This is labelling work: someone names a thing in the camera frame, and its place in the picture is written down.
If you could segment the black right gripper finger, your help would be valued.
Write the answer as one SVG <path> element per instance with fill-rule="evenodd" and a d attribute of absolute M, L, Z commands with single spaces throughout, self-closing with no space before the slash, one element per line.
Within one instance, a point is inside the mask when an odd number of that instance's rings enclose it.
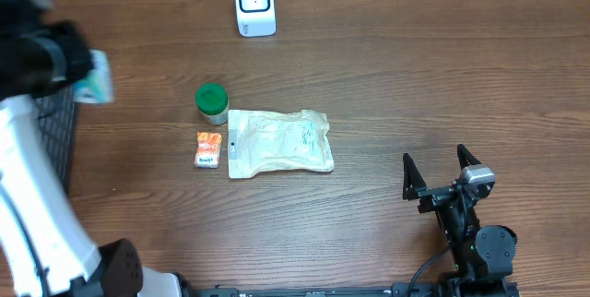
<path fill-rule="evenodd" d="M 419 170 L 408 153 L 403 154 L 403 195 L 405 200 L 415 200 L 419 198 L 419 193 L 427 189 Z"/>
<path fill-rule="evenodd" d="M 481 163 L 463 144 L 457 145 L 457 158 L 461 169 Z"/>

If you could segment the teal tissue pack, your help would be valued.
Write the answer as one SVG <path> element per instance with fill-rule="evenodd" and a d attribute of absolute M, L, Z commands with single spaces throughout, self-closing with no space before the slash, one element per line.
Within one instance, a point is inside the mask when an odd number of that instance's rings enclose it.
<path fill-rule="evenodd" d="M 93 68 L 87 76 L 73 86 L 74 101 L 85 104 L 108 104 L 114 102 L 112 72 L 107 54 L 91 50 Z"/>

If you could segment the beige plastic pouch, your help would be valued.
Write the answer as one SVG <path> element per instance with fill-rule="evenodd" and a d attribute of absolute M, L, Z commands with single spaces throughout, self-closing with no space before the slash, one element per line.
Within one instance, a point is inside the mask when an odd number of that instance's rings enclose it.
<path fill-rule="evenodd" d="M 331 172 L 335 162 L 324 113 L 231 110 L 228 119 L 229 178 L 248 179 L 260 172 Z"/>

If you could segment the green lid jar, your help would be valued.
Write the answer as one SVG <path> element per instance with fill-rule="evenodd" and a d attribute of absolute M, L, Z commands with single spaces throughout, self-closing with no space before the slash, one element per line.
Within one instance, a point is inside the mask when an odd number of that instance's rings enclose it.
<path fill-rule="evenodd" d="M 229 97 L 218 83 L 203 84 L 195 94 L 195 103 L 212 125 L 224 125 L 228 121 Z"/>

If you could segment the orange tissue pack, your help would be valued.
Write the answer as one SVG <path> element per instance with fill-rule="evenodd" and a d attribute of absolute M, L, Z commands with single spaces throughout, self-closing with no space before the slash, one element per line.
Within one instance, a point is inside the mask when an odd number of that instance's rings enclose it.
<path fill-rule="evenodd" d="M 219 166 L 222 135 L 198 132 L 194 165 L 196 168 L 216 169 Z"/>

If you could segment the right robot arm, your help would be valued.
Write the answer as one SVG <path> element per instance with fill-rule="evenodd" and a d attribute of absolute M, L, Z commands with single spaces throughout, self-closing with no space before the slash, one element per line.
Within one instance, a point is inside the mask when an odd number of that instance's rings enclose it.
<path fill-rule="evenodd" d="M 513 273 L 517 237 L 501 225 L 481 226 L 475 206 L 488 197 L 496 178 L 492 169 L 457 146 L 461 172 L 446 186 L 430 188 L 409 154 L 403 155 L 402 197 L 417 200 L 420 213 L 433 212 L 444 231 L 460 277 L 467 281 L 500 280 Z"/>

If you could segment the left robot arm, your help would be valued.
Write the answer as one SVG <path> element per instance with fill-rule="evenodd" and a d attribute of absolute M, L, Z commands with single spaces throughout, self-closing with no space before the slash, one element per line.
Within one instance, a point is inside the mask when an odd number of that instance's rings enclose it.
<path fill-rule="evenodd" d="M 184 278 L 145 267 L 133 244 L 96 245 L 77 219 L 42 143 L 35 100 L 72 89 L 113 98 L 104 52 L 51 0 L 1 0 L 1 245 L 18 296 L 188 296 Z"/>

